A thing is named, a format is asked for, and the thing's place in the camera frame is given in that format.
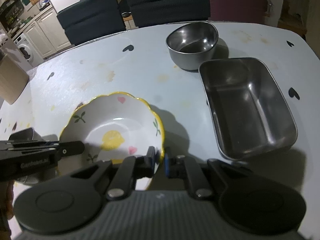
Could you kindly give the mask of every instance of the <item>pink heart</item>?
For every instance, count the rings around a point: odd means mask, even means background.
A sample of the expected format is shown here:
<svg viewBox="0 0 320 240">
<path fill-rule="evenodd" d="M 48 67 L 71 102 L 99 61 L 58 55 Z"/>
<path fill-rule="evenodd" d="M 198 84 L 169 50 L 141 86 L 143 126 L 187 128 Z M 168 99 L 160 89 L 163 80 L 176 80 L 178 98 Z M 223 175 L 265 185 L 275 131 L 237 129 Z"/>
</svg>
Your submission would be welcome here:
<svg viewBox="0 0 320 240">
<path fill-rule="evenodd" d="M 125 102 L 125 98 L 124 97 L 118 97 L 118 101 L 123 104 Z"/>
<path fill-rule="evenodd" d="M 133 146 L 129 146 L 129 154 L 132 155 L 134 154 L 138 149 L 136 147 Z"/>
</svg>

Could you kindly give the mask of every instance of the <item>rectangular metal tray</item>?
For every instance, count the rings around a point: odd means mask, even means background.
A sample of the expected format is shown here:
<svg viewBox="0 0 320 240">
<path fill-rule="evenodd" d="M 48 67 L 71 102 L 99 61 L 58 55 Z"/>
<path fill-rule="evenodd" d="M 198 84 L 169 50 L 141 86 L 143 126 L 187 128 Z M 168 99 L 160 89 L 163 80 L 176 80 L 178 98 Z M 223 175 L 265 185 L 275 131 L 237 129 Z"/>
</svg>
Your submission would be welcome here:
<svg viewBox="0 0 320 240">
<path fill-rule="evenodd" d="M 264 63 L 249 57 L 210 60 L 199 73 L 223 157 L 241 160 L 295 143 L 292 113 Z"/>
</svg>

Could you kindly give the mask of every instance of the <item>yellow scalloped rim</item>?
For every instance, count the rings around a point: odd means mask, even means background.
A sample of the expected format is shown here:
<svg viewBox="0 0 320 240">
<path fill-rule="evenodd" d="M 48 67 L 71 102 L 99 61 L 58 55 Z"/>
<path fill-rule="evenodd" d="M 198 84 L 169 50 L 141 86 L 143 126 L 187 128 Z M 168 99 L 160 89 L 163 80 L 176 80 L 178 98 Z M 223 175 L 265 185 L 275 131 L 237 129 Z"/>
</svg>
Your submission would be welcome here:
<svg viewBox="0 0 320 240">
<path fill-rule="evenodd" d="M 153 111 L 153 110 L 151 109 L 149 103 L 148 103 L 146 100 L 144 100 L 144 99 L 142 99 L 142 98 L 136 98 L 136 97 L 134 97 L 133 95 L 127 93 L 127 92 L 117 91 L 117 92 L 113 92 L 113 93 L 108 94 L 108 95 L 99 95 L 99 96 L 97 96 L 97 97 L 95 97 L 95 98 L 92 98 L 88 103 L 83 104 L 82 106 L 78 107 L 76 110 L 73 111 L 73 113 L 71 114 L 71 117 L 70 117 L 67 125 L 62 129 L 62 131 L 61 131 L 61 133 L 60 133 L 60 135 L 59 135 L 59 140 L 60 140 L 61 135 L 63 134 L 63 131 L 64 131 L 65 128 L 69 125 L 69 123 L 70 123 L 72 117 L 74 116 L 74 114 L 76 113 L 76 111 L 78 111 L 78 110 L 81 109 L 82 107 L 90 104 L 90 103 L 91 103 L 93 100 L 95 100 L 96 98 L 108 97 L 108 96 L 111 96 L 111 95 L 114 95 L 114 94 L 122 94 L 122 95 L 126 95 L 126 96 L 129 96 L 129 97 L 135 98 L 135 99 L 137 99 L 137 100 L 140 100 L 142 103 L 144 103 L 144 104 L 147 106 L 147 108 L 150 110 L 150 112 L 151 112 L 151 113 L 154 115 L 154 117 L 157 119 L 158 124 L 159 124 L 159 128 L 160 128 L 160 131 L 161 131 L 161 138 L 162 138 L 161 152 L 160 152 L 160 159 L 159 159 L 159 163 L 161 164 L 162 161 L 163 161 L 163 159 L 164 159 L 164 137 L 165 137 L 164 127 L 163 127 L 163 124 L 162 124 L 162 120 L 160 119 L 159 115 L 158 115 L 155 111 Z M 122 162 L 122 160 L 112 160 L 112 163 L 120 163 L 120 162 Z"/>
</svg>

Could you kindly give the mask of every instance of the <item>countertop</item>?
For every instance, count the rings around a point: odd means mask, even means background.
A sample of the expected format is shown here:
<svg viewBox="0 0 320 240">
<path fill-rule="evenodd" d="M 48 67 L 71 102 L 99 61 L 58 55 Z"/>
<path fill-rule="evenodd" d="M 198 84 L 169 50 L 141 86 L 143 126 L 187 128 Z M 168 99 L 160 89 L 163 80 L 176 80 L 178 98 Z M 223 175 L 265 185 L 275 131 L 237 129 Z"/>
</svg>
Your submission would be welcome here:
<svg viewBox="0 0 320 240">
<path fill-rule="evenodd" d="M 21 33 L 23 33 L 23 31 L 30 26 L 30 24 L 32 24 L 36 19 L 38 19 L 41 15 L 43 15 L 45 12 L 49 11 L 51 8 L 53 8 L 52 5 L 49 5 L 46 9 L 44 9 L 43 11 L 39 12 L 36 16 L 34 16 L 30 22 L 28 22 L 26 25 L 24 25 L 20 30 L 18 30 L 17 34 L 13 36 L 12 40 L 14 41 L 16 38 L 19 37 L 19 35 Z"/>
<path fill-rule="evenodd" d="M 18 100 L 13 105 L 4 102 L 0 109 L 0 140 L 26 127 L 34 127 L 44 139 L 57 139 L 80 103 L 125 91 L 145 99 L 159 114 L 165 146 L 173 153 L 189 154 L 199 161 L 223 160 L 199 73 L 177 67 L 165 44 L 167 36 L 184 24 L 106 36 L 30 70 L 30 82 Z M 244 164 L 257 174 L 298 190 L 307 203 L 299 232 L 306 239 L 320 239 L 320 61 L 291 31 L 249 23 L 213 24 L 219 32 L 215 57 L 255 57 L 266 64 L 298 127 L 298 139 L 289 151 L 262 154 Z M 123 51 L 129 45 L 134 49 Z M 291 87 L 300 100 L 288 95 Z M 16 183 L 15 198 L 25 188 Z M 15 218 L 9 223 L 14 238 L 20 229 Z"/>
</svg>

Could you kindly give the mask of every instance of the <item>washing machine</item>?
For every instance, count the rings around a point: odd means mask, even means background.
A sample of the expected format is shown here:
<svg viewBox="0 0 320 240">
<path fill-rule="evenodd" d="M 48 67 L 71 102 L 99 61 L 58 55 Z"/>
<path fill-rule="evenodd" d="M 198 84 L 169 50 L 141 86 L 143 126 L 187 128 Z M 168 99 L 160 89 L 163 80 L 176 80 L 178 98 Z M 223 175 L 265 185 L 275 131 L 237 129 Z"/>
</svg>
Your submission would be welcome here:
<svg viewBox="0 0 320 240">
<path fill-rule="evenodd" d="M 36 67 L 44 61 L 23 33 L 14 40 L 14 44 L 16 44 L 31 66 Z"/>
</svg>

